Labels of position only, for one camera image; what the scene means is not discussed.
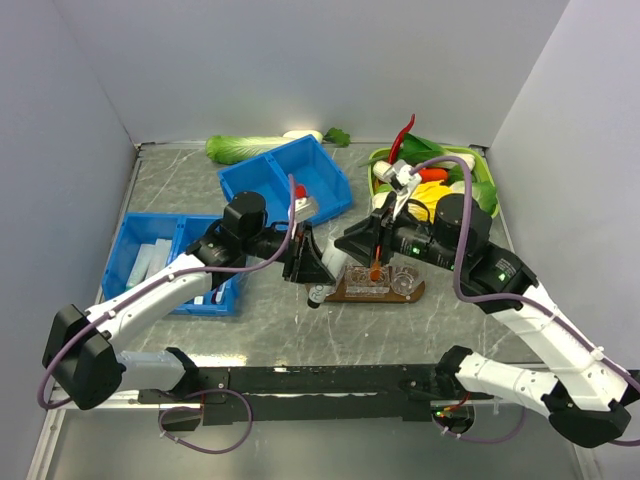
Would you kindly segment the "orange toothpaste tube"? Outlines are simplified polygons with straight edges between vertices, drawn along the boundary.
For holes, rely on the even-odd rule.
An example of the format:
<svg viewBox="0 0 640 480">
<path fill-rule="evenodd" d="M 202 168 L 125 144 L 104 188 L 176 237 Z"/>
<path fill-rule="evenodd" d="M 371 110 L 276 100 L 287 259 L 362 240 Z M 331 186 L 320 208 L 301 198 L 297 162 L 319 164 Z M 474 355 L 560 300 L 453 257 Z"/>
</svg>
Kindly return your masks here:
<svg viewBox="0 0 640 480">
<path fill-rule="evenodd" d="M 374 252 L 372 265 L 369 270 L 369 278 L 371 282 L 379 282 L 382 277 L 383 265 L 382 265 L 381 256 L 382 256 L 382 246 L 377 245 Z"/>
</svg>

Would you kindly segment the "clear plastic tray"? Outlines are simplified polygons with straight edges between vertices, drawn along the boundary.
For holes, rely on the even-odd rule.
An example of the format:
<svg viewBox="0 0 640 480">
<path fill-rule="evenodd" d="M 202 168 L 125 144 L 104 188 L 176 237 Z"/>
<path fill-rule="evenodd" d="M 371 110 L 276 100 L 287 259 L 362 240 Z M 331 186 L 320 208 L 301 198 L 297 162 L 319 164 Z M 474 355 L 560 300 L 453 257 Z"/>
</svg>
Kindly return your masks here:
<svg viewBox="0 0 640 480">
<path fill-rule="evenodd" d="M 347 266 L 343 274 L 346 298 L 382 298 L 391 290 L 390 268 L 377 270 L 373 279 L 371 270 L 362 266 Z"/>
</svg>

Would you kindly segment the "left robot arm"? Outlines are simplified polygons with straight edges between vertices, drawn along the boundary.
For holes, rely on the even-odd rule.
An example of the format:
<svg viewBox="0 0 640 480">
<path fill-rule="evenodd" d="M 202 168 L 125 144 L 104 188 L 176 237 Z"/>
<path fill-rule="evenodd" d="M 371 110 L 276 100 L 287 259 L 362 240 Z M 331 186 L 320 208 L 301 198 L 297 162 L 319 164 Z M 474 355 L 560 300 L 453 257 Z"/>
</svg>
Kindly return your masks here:
<svg viewBox="0 0 640 480">
<path fill-rule="evenodd" d="M 282 263 L 283 277 L 292 283 L 334 284 L 313 237 L 310 218 L 317 209 L 313 198 L 297 198 L 287 221 L 269 223 L 262 195 L 235 195 L 220 219 L 149 279 L 86 310 L 68 305 L 57 312 L 43 355 L 47 377 L 81 410 L 129 390 L 163 391 L 176 402 L 189 400 L 200 373 L 184 352 L 175 347 L 128 352 L 128 342 L 180 305 L 250 272 L 250 257 L 258 259 L 259 268 Z"/>
</svg>

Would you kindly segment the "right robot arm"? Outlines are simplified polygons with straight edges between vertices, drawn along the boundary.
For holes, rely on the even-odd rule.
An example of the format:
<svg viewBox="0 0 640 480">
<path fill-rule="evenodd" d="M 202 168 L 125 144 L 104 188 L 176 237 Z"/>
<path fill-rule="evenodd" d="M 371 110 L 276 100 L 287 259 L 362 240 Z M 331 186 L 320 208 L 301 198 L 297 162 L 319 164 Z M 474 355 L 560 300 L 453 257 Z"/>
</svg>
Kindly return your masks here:
<svg viewBox="0 0 640 480">
<path fill-rule="evenodd" d="M 386 264 L 396 254 L 450 270 L 462 302 L 478 306 L 517 335 L 544 363 L 537 372 L 454 346 L 437 365 L 438 390 L 499 397 L 544 416 L 565 439 L 584 448 L 636 447 L 623 434 L 627 405 L 639 398 L 639 377 L 611 361 L 558 309 L 531 269 L 489 239 L 492 217 L 470 196 L 439 200 L 430 222 L 388 198 L 344 231 L 335 245 L 359 263 Z"/>
</svg>

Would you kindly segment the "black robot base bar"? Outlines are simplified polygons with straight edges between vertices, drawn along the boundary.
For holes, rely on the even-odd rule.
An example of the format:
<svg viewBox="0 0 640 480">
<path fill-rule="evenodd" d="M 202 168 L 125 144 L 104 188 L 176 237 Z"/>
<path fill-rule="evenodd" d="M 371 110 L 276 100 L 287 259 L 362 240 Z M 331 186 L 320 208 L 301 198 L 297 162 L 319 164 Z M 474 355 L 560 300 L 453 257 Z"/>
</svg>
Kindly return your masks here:
<svg viewBox="0 0 640 480">
<path fill-rule="evenodd" d="M 433 364 L 203 367 L 182 393 L 142 390 L 143 405 L 185 405 L 205 426 L 253 420 L 350 420 L 399 418 L 429 422 L 440 404 L 457 403 L 467 392 Z"/>
</svg>

